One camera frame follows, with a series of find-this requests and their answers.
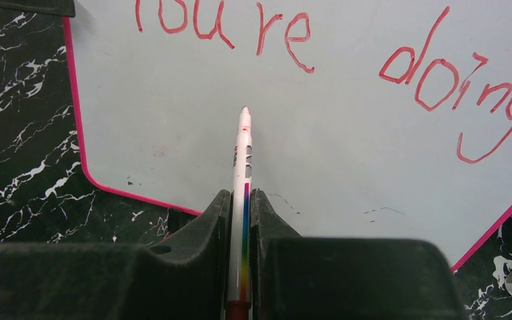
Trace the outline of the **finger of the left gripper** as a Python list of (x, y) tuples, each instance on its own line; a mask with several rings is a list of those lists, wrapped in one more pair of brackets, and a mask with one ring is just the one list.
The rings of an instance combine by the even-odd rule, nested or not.
[(0, 0), (0, 9), (75, 17), (74, 0)]

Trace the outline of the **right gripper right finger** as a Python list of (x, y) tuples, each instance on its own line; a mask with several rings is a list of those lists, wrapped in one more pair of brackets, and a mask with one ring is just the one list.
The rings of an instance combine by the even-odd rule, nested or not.
[(441, 251), (416, 239), (303, 237), (251, 194), (255, 319), (467, 319)]

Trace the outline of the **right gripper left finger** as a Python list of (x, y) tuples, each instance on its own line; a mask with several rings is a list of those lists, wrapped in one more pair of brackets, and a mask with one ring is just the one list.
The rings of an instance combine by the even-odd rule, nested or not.
[(160, 244), (0, 244), (0, 319), (219, 319), (228, 191)]

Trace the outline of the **white marker pen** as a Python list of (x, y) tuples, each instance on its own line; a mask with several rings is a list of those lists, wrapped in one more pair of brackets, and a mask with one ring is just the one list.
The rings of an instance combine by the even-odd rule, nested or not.
[(250, 197), (252, 136), (251, 115), (244, 106), (239, 116), (233, 158), (229, 268), (225, 300), (226, 319), (248, 319), (251, 308)]

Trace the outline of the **pink framed whiteboard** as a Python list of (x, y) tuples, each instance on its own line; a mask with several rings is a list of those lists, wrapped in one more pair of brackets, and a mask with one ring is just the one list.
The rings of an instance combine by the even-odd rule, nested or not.
[(198, 213), (252, 186), (306, 236), (405, 237), (460, 267), (512, 214), (512, 1), (76, 1), (82, 168)]

